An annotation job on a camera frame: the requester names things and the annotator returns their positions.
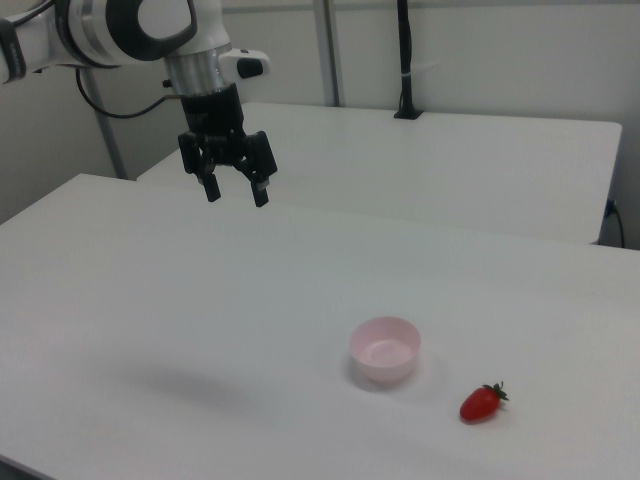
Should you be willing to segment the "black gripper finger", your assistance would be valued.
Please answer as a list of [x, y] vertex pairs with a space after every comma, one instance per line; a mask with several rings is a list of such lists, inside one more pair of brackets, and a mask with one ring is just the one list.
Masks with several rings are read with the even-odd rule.
[[269, 202], [267, 187], [270, 177], [278, 171], [266, 133], [258, 131], [245, 136], [240, 153], [236, 169], [249, 180], [255, 206], [263, 207]]
[[221, 192], [215, 175], [215, 163], [204, 141], [192, 132], [185, 132], [178, 137], [178, 143], [185, 172], [197, 177], [209, 202], [218, 200]]

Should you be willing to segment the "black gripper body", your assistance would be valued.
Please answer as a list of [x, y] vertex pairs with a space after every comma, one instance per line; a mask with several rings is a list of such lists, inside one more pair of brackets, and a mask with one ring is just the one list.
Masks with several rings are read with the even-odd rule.
[[215, 165], [234, 166], [241, 159], [241, 142], [246, 136], [244, 115], [235, 83], [209, 94], [182, 96], [188, 130], [205, 143]]

